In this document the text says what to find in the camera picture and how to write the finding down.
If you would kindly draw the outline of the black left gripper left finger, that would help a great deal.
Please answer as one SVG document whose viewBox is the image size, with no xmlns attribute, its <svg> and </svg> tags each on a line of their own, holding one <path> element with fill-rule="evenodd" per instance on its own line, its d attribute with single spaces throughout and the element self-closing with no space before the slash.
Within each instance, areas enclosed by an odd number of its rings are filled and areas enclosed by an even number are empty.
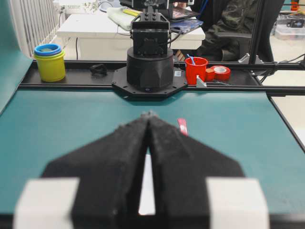
<svg viewBox="0 0 305 229">
<path fill-rule="evenodd" d="M 50 161 L 27 181 L 16 229 L 119 229 L 139 206 L 148 119 Z"/>
</svg>

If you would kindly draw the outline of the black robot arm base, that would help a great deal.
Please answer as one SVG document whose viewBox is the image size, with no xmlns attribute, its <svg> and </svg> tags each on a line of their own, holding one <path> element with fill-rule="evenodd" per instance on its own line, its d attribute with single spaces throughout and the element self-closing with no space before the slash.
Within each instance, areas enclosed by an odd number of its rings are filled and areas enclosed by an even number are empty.
<svg viewBox="0 0 305 229">
<path fill-rule="evenodd" d="M 185 73 L 174 68 L 170 22 L 160 13 L 168 0 L 121 0 L 120 4 L 142 12 L 131 22 L 133 46 L 126 67 L 116 70 L 112 86 L 130 95 L 168 97 L 187 87 Z"/>
</svg>

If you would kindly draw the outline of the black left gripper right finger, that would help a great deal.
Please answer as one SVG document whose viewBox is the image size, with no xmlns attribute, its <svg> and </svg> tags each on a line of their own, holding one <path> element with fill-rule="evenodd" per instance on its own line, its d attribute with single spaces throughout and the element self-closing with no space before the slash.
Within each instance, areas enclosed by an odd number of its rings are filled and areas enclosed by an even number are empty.
<svg viewBox="0 0 305 229">
<path fill-rule="evenodd" d="M 168 228 L 270 228 L 260 183 L 236 160 L 157 117 L 149 134 L 156 213 Z"/>
</svg>

